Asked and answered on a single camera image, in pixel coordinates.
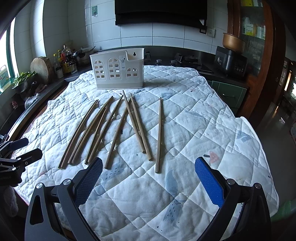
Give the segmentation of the white plastic utensil holder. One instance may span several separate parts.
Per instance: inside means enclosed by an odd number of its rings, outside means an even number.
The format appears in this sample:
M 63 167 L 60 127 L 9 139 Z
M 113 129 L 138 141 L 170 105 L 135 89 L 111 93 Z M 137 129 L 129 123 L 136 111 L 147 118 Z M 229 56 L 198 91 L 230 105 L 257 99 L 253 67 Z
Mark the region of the white plastic utensil holder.
M 142 88 L 144 48 L 103 51 L 90 55 L 98 89 Z

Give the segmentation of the dark sauce bottle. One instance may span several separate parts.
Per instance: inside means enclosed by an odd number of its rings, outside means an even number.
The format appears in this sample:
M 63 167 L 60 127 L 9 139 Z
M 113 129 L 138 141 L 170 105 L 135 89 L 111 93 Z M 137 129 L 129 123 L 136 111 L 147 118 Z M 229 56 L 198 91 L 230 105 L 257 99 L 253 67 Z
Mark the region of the dark sauce bottle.
M 66 51 L 66 65 L 69 73 L 74 74 L 77 72 L 76 62 L 73 59 L 72 52 L 69 49 Z

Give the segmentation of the white wall socket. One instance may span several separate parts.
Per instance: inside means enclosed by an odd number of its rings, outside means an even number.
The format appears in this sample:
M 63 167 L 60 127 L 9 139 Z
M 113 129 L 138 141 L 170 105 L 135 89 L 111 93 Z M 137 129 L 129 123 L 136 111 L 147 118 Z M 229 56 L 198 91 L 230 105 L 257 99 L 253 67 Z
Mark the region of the white wall socket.
M 207 36 L 214 38 L 215 37 L 215 29 L 208 28 L 207 29 Z

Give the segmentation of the wooden chopstick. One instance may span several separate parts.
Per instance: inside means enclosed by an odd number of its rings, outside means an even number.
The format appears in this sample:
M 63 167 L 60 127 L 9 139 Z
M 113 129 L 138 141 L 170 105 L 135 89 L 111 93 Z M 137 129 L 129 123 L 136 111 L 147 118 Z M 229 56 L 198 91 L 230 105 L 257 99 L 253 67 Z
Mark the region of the wooden chopstick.
M 131 109 L 130 109 L 129 102 L 128 102 L 128 100 L 127 100 L 127 97 L 126 97 L 124 91 L 122 91 L 122 94 L 123 94 L 123 98 L 124 98 L 125 103 L 126 103 L 126 108 L 127 108 L 128 114 L 129 114 L 129 116 L 130 116 L 130 120 L 132 121 L 132 126 L 133 126 L 133 129 L 134 129 L 135 135 L 136 135 L 136 137 L 137 137 L 137 141 L 138 141 L 139 146 L 140 146 L 140 148 L 141 148 L 141 150 L 142 150 L 142 153 L 145 153 L 144 144 L 143 144 L 143 142 L 142 142 L 142 139 L 141 139 L 141 137 L 140 137 L 140 134 L 138 133 L 137 125 L 136 125 L 135 120 L 134 120 L 134 118 L 133 118 L 133 115 L 132 115 L 132 111 L 131 111 Z
M 122 117 L 121 117 L 121 119 L 120 119 L 120 122 L 119 122 L 119 124 L 118 124 L 118 126 L 117 126 L 117 129 L 116 129 L 116 132 L 115 132 L 115 135 L 114 135 L 114 138 L 113 138 L 113 141 L 112 141 L 112 144 L 111 144 L 111 148 L 110 148 L 110 150 L 109 150 L 109 153 L 108 153 L 108 156 L 107 156 L 107 160 L 106 160 L 106 163 L 105 163 L 105 165 L 104 165 L 104 168 L 105 169 L 108 169 L 108 166 L 109 166 L 109 162 L 110 162 L 110 160 L 111 160 L 111 155 L 112 155 L 112 152 L 113 152 L 113 150 L 114 150 L 114 148 L 115 148 L 115 144 L 116 144 L 116 142 L 117 142 L 117 138 L 118 138 L 118 136 L 119 136 L 119 133 L 120 133 L 120 130 L 121 130 L 121 127 L 122 127 L 122 125 L 123 125 L 123 122 L 124 122 L 124 120 L 125 120 L 125 117 L 126 117 L 126 115 L 127 115 L 127 108 L 125 108 L 125 111 L 123 112 L 123 115 L 122 115 Z
M 161 159 L 161 142 L 162 142 L 162 98 L 159 98 L 159 129 L 158 129 L 158 145 L 157 145 L 157 158 L 155 173 L 159 173 L 159 164 Z
M 148 160 L 152 161 L 153 157 L 152 157 L 152 154 L 150 152 L 149 144 L 148 144 L 147 139 L 145 137 L 144 129 L 142 127 L 142 122 L 140 120 L 140 116 L 139 116 L 139 113 L 138 113 L 138 110 L 137 110 L 137 107 L 136 107 L 136 104 L 135 104 L 135 100 L 134 100 L 132 94 L 130 95 L 130 98 L 131 98 L 131 101 L 132 101 L 133 111 L 134 111 L 134 114 L 135 114 L 135 118 L 137 120 L 137 125 L 138 125 L 138 128 L 139 128 L 140 136 L 141 136 L 142 142 L 144 144 L 145 153 L 147 154 Z
M 91 121 L 90 125 L 86 128 L 84 134 L 82 135 L 82 138 L 79 140 L 78 144 L 74 148 L 74 151 L 72 152 L 68 164 L 74 164 L 76 162 L 76 159 L 78 155 L 81 153 L 82 149 L 85 147 L 89 136 L 91 135 L 94 127 L 97 125 L 99 122 L 100 117 L 102 116 L 104 110 L 106 109 L 107 105 L 112 101 L 113 96 L 111 96 L 108 101 L 102 106 L 100 111 L 96 114 L 96 116 L 93 118 Z
M 63 167 L 63 163 L 65 162 L 65 160 L 67 159 L 67 155 L 68 155 L 68 152 L 70 151 L 70 149 L 72 148 L 74 142 L 76 141 L 76 139 L 79 137 L 81 131 L 82 131 L 82 128 L 83 126 L 85 125 L 86 121 L 88 120 L 88 118 L 90 117 L 90 114 L 93 112 L 93 110 L 97 107 L 97 104 L 98 104 L 98 100 L 96 100 L 91 108 L 88 110 L 88 112 L 85 114 L 84 118 L 82 119 L 81 123 L 79 124 L 79 126 L 77 127 L 77 129 L 75 130 L 74 132 L 74 135 L 72 136 L 64 154 L 63 154 L 63 157 L 60 161 L 60 164 L 58 166 L 59 169 L 62 169 Z
M 100 142 L 102 141 L 103 137 L 105 136 L 105 134 L 107 132 L 107 129 L 108 129 L 108 126 L 111 123 L 111 120 L 112 120 L 114 114 L 116 113 L 117 109 L 119 108 L 119 105 L 121 103 L 122 98 L 123 98 L 123 96 L 121 96 L 120 99 L 118 100 L 118 102 L 116 103 L 116 106 L 114 107 L 114 109 L 112 110 L 110 116 L 108 117 L 103 129 L 100 131 L 99 138 L 98 138 L 98 140 L 97 140 L 97 142 L 96 142 L 96 144 L 94 146 L 94 149 L 93 149 L 93 151 L 91 153 L 88 164 L 91 163 L 92 160 L 95 158 L 95 154 L 97 153 Z
M 103 125 L 103 121 L 105 119 L 105 116 L 107 114 L 107 111 L 109 109 L 109 106 L 110 106 L 110 102 L 106 105 L 106 107 L 104 108 L 104 111 L 103 113 L 101 114 L 100 116 L 100 119 L 99 119 L 99 122 L 98 122 L 98 125 L 96 126 L 96 129 L 95 129 L 95 132 L 94 132 L 94 137 L 92 139 L 92 143 L 91 143 L 91 146 L 89 148 L 89 151 L 88 151 L 88 154 L 87 154 L 87 157 L 86 157 L 86 160 L 84 162 L 85 165 L 88 165 L 88 162 L 89 162 L 89 158 L 91 156 L 91 153 L 94 149 L 94 146 L 99 138 L 99 135 L 100 135 L 100 130 L 102 128 L 102 125 Z

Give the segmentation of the white quilted cloth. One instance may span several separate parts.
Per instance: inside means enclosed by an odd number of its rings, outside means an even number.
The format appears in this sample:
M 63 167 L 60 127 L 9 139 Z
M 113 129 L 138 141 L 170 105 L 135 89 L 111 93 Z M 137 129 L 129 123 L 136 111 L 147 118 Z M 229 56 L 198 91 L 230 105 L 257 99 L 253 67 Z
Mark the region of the white quilted cloth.
M 130 118 L 126 118 L 116 147 L 112 148 L 125 101 L 121 90 L 101 90 L 92 71 L 81 74 L 63 93 L 49 101 L 45 112 L 25 133 L 29 143 L 20 156 L 41 149 L 41 160 L 27 166 L 15 188 L 30 201 L 38 183 L 61 184 L 85 169 L 92 139 L 88 138 L 75 165 L 59 169 L 75 130 L 94 102 L 111 101 L 114 117 L 98 157 L 112 153 L 80 210 L 101 240 L 197 240 L 218 206 L 212 204 L 194 168 L 198 157 L 238 184 L 263 187 L 269 212 L 278 211 L 276 192 L 261 142 L 247 119 L 231 109 L 193 68 L 145 66 L 144 88 L 127 89 L 133 97 L 152 153 L 162 135 L 161 171 L 142 153 Z

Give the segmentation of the black rice cooker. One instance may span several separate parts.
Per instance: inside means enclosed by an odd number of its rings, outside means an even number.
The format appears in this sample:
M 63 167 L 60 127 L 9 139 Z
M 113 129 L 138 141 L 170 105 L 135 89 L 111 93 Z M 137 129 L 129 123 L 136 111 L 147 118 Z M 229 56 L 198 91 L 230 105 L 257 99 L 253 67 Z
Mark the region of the black rice cooker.
M 244 75 L 247 58 L 238 52 L 217 46 L 214 64 L 227 74 Z

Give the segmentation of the clear plastic bottle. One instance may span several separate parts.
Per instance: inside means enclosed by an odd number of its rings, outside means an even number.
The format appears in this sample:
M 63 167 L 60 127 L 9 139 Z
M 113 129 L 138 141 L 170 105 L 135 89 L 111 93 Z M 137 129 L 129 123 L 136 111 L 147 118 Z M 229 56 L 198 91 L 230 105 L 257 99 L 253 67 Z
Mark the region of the clear plastic bottle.
M 54 57 L 54 68 L 55 68 L 55 72 L 56 72 L 56 75 L 57 75 L 57 78 L 58 79 L 61 79 L 63 78 L 63 69 L 62 69 L 62 66 L 60 65 L 59 63 L 59 60 L 57 58 L 57 54 L 53 54 L 53 57 Z

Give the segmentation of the green vegetables bowl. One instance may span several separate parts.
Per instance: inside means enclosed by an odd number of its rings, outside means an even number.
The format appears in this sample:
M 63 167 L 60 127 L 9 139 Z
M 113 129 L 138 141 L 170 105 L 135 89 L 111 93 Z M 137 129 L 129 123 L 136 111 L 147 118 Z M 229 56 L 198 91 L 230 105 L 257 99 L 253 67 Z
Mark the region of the green vegetables bowl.
M 36 72 L 22 72 L 19 77 L 13 81 L 13 90 L 20 94 L 27 90 L 27 88 L 34 82 Z

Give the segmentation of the copper coloured pot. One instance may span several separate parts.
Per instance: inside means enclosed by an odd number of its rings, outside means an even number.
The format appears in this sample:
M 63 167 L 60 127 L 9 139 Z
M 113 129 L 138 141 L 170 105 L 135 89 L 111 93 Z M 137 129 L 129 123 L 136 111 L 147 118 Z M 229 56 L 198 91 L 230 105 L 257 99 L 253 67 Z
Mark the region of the copper coloured pot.
M 245 49 L 245 42 L 229 33 L 223 33 L 223 47 L 231 51 L 238 52 L 242 54 Z

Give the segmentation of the black range hood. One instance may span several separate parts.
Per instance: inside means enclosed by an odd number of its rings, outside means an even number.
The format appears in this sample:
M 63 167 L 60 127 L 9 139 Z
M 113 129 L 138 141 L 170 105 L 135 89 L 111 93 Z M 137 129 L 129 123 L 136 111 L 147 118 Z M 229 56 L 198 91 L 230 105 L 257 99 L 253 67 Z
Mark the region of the black range hood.
M 207 28 L 207 1 L 118 0 L 114 11 L 116 25 L 158 23 Z

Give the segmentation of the green cabinet door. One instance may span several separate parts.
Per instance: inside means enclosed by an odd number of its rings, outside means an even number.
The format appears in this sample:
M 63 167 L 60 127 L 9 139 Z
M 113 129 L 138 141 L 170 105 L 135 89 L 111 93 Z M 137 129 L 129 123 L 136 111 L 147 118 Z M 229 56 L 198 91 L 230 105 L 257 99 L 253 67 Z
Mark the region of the green cabinet door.
M 247 93 L 246 88 L 212 80 L 209 84 L 230 108 L 239 109 L 241 107 Z

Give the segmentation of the round wooden cutting board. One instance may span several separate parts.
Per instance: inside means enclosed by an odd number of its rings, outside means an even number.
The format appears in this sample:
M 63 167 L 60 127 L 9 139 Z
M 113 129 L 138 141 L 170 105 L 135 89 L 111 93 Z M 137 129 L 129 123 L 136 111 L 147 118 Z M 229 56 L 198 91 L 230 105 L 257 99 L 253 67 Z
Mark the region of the round wooden cutting board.
M 54 78 L 54 68 L 47 57 L 34 58 L 30 63 L 30 71 L 36 72 L 37 81 L 42 84 L 49 84 Z

